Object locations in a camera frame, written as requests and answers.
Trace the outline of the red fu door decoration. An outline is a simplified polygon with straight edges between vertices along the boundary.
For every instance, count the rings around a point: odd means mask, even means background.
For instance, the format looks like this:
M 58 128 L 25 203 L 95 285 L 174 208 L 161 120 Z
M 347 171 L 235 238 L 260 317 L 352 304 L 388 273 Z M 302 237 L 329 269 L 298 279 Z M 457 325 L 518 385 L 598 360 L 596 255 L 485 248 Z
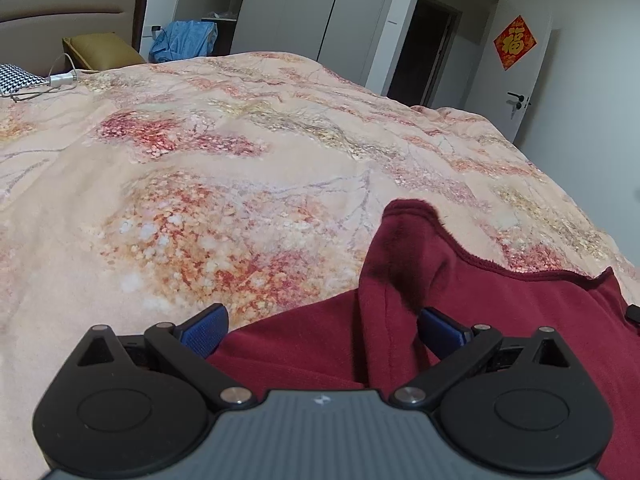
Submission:
M 536 44 L 536 38 L 521 15 L 514 18 L 494 40 L 494 46 L 504 70 L 511 68 L 536 47 Z

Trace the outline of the dark red knit sweater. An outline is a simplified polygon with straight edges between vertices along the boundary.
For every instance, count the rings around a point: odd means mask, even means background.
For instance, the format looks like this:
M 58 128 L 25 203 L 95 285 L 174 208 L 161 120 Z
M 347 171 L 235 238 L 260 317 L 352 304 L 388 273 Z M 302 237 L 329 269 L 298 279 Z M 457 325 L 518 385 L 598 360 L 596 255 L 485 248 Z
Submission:
M 639 332 L 612 270 L 516 273 L 467 252 L 420 200 L 387 205 L 356 289 L 235 330 L 209 361 L 257 394 L 270 389 L 391 393 L 434 362 L 416 336 L 433 307 L 506 336 L 556 328 L 614 419 L 600 469 L 639 474 Z

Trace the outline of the black white houndstooth pillow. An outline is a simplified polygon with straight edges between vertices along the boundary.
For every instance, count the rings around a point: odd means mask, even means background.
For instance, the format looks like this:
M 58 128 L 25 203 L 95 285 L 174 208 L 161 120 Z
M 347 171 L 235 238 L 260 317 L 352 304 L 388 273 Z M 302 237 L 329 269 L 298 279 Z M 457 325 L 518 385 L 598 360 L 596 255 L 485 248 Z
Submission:
M 10 96 L 21 90 L 43 86 L 47 81 L 13 64 L 0 65 L 0 93 Z

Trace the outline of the olive green pillow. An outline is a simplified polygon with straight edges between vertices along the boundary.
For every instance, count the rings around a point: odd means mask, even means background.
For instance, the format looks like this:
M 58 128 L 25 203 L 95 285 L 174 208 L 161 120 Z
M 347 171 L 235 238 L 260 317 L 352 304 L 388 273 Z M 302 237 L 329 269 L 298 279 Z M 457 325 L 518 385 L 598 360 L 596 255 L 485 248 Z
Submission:
M 62 39 L 74 63 L 84 70 L 111 70 L 144 64 L 145 59 L 114 32 L 97 32 Z

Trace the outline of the white bedroom door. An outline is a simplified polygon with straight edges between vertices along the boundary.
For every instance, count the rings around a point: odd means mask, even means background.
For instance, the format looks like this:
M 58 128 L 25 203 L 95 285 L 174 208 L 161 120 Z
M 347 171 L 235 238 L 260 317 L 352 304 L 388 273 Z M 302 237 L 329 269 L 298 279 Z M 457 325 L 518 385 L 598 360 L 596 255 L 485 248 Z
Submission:
M 508 70 L 504 70 L 494 46 L 495 38 L 521 15 L 537 40 L 536 47 Z M 551 34 L 552 17 L 547 0 L 499 0 L 484 44 L 480 62 L 464 102 L 464 109 L 488 119 L 512 142 L 525 116 L 506 102 L 508 92 L 532 96 Z

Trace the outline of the grey built-in wardrobe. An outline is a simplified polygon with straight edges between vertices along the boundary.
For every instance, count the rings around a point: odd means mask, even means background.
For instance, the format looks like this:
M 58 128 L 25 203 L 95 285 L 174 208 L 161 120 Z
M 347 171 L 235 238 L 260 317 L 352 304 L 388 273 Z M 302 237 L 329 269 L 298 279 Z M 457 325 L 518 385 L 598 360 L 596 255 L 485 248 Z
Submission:
M 178 0 L 178 20 L 231 18 L 232 53 L 291 52 L 387 91 L 416 0 Z

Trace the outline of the floral peach bed quilt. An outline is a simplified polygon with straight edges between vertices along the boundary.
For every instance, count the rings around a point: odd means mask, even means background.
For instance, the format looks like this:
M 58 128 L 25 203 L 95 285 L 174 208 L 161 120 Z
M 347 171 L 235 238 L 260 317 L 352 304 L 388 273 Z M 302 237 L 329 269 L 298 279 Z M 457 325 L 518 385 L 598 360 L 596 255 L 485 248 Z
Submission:
M 480 115 L 408 107 L 296 54 L 85 75 L 1 103 L 1 474 L 46 471 L 32 413 L 85 330 L 214 302 L 240 327 L 353 289 L 384 207 L 431 204 L 516 271 L 639 270 Z

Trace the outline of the brown padded bed headboard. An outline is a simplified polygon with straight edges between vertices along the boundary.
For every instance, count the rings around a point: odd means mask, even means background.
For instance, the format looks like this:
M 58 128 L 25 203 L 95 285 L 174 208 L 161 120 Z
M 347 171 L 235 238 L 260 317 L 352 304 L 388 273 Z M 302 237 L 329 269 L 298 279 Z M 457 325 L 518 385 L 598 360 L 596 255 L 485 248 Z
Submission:
M 61 73 L 70 67 L 62 39 L 97 32 L 114 32 L 140 54 L 145 10 L 146 0 L 1 0 L 1 61 Z

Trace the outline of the blue clothes pile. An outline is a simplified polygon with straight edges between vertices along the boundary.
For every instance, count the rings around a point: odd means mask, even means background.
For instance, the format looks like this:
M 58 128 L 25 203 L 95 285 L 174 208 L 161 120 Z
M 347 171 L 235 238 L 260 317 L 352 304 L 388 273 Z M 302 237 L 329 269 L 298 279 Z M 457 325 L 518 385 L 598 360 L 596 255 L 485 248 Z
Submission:
M 217 25 L 206 21 L 175 21 L 162 28 L 149 50 L 151 63 L 209 56 L 218 36 Z

